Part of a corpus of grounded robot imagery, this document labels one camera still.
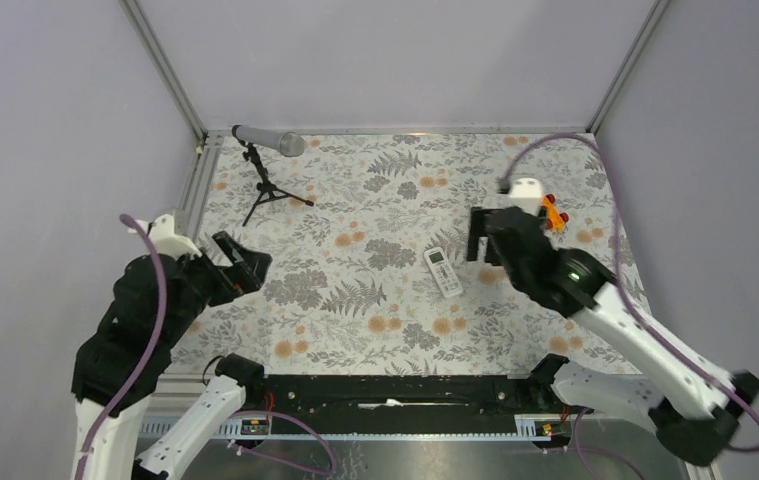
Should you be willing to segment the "white remote control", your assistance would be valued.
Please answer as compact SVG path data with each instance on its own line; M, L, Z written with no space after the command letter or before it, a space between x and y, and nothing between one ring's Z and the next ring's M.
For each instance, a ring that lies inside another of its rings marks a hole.
M464 289L444 249L433 247L427 249L423 256L442 296L444 298L460 296Z

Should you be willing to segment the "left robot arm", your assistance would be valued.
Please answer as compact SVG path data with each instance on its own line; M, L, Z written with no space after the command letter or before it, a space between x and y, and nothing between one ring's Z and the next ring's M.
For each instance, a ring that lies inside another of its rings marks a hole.
M259 291L272 264L225 232L214 236L229 265L218 266L188 238L144 236L147 254L131 261L113 300L77 351L72 393L78 422L74 479L178 479L216 429L237 410L264 401L263 367L229 354L213 384L142 453L140 427L171 351L208 307Z

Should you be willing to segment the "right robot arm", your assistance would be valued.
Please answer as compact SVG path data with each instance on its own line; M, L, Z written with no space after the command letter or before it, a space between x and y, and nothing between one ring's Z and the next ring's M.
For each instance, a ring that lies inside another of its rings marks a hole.
M759 395L755 375L730 372L697 353L641 310L593 255L554 247L541 219L518 207L472 208L466 258L480 257L503 267L515 290L593 332L640 372L629 379L549 354L531 372L534 407L552 412L564 403L625 420L695 466L710 466L731 450L742 415Z

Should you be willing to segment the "black tripod stand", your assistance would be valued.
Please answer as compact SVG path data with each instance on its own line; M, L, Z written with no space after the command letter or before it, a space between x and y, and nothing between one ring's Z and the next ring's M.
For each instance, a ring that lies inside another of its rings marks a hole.
M243 158L251 163L256 173L258 174L260 181L256 184L256 189L258 191L258 196L255 199L255 201L252 204L252 207L250 208L249 212L247 213L242 226L246 227L252 217L252 215L255 213L256 209L263 204L272 203L279 200L296 200L298 203L303 204L308 207L313 207L315 205L315 202L312 200L308 200L306 198L302 198L299 196L296 196L290 192L287 192L285 190L282 190L281 188L278 188L269 178L269 172L267 168L264 166L263 161L260 157L260 154L256 148L256 146L252 143L239 140L239 144L245 148L245 151L242 153Z

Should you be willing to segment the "orange toy car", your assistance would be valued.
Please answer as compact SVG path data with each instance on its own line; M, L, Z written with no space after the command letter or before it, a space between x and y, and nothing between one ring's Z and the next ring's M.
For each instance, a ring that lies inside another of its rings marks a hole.
M570 217L558 209L556 197L552 194L546 194L542 198L541 206L545 210L545 229L557 233L563 232Z

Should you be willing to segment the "floral patterned mat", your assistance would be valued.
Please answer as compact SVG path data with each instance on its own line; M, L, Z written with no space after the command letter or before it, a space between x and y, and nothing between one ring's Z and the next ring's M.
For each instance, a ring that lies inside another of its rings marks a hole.
M226 139L202 213L201 243L231 234L269 253L263 289L204 312L173 352L175 374L236 353L276 374L525 373L549 353L615 374L613 347L517 293L504 271L465 260L469 211L501 207L497 183L527 135L310 136L289 159L261 158L273 182L312 200L259 206L258 179ZM441 247L463 293L444 298L424 260Z

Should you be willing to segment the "grey microphone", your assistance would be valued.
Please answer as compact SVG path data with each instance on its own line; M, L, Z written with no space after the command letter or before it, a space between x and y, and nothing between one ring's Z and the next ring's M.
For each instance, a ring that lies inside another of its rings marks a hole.
M307 146L303 137L294 132L280 132L245 125L234 125L231 128L231 133L239 142L272 149L287 158L301 156Z

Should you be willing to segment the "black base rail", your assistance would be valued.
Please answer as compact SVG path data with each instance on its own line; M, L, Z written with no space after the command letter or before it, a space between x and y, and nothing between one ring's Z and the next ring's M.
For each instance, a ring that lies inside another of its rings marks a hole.
M243 411L289 415L323 436L514 434L519 415L561 420L566 406L540 382L501 375L269 375Z

